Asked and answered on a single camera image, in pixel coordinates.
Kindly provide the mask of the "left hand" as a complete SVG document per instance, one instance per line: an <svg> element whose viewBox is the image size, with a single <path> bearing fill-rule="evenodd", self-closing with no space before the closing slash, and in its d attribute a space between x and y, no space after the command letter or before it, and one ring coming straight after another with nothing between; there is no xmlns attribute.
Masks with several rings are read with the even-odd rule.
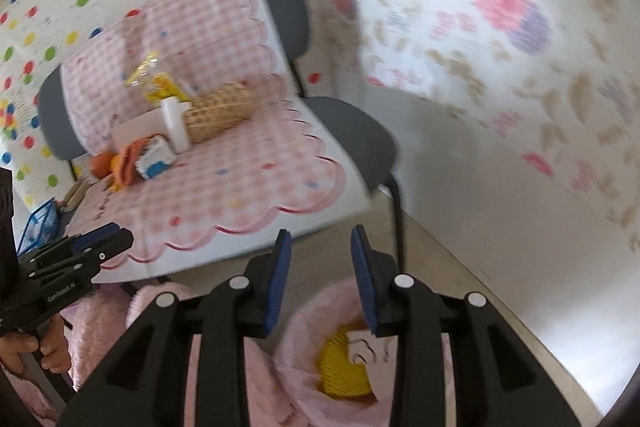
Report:
<svg viewBox="0 0 640 427"><path fill-rule="evenodd" d="M60 314L52 317L46 332L40 339L21 332L6 333L0 340L1 365L13 374L25 373L21 355L39 352L40 365L55 374L68 372L72 366L70 349L65 337L65 325Z"/></svg>

